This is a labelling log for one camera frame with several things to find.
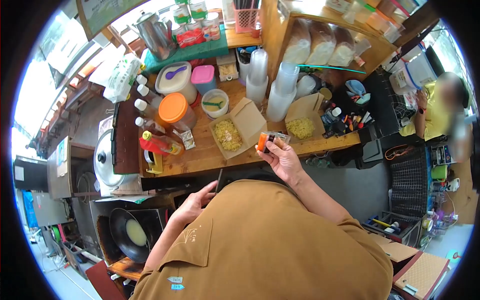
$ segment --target cardboard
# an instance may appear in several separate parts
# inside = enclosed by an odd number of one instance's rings
[[[322,134],[325,133],[324,123],[318,114],[318,110],[320,109],[323,99],[324,96],[320,93],[317,93],[302,97],[290,104],[290,108],[285,116],[285,124],[290,121],[306,117],[313,122],[313,126],[315,128],[313,130],[312,137],[303,140],[300,140],[287,130],[288,135],[290,136],[290,144],[304,142],[318,137],[323,138]]]
[[[380,248],[385,251],[391,261],[396,263],[415,255],[419,251],[418,249],[397,242],[380,245]]]
[[[215,135],[215,125],[223,120],[228,119],[232,120],[233,125],[235,125],[235,128],[237,128],[239,131],[243,141],[240,149],[235,152],[223,149],[222,144]],[[225,157],[225,159],[229,159],[256,145],[258,139],[260,138],[260,134],[263,131],[267,131],[267,121],[258,111],[255,103],[244,97],[231,110],[230,113],[211,121],[210,124],[208,124],[208,127],[210,127],[213,139],[215,140],[215,143],[220,149],[223,157]]]

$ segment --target yellow bottle cap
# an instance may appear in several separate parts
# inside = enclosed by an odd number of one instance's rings
[[[142,134],[142,138],[146,141],[150,141],[152,139],[152,133],[149,132],[148,130],[145,130],[144,133]]]

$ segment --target yellow shirt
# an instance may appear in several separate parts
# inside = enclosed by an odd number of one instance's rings
[[[434,96],[435,82],[436,81],[425,85],[425,90],[427,92],[427,111],[425,116],[425,132],[423,136],[425,141],[442,134],[447,134],[450,126],[449,114],[447,113],[442,100],[438,96]],[[400,129],[400,134],[402,136],[416,133],[414,120],[415,116],[410,119],[410,123],[407,126]]]
[[[385,300],[392,277],[351,216],[335,224],[278,183],[239,180],[142,273],[130,300]]]

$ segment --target metal kettle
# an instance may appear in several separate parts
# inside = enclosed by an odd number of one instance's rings
[[[134,31],[145,41],[150,52],[163,61],[177,51],[177,44],[172,40],[172,21],[168,18],[159,19],[155,12],[142,13],[134,24],[138,31]]]

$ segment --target pink basket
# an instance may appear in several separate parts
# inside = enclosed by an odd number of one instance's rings
[[[237,10],[233,3],[232,6],[235,13],[235,33],[252,32],[260,9]]]

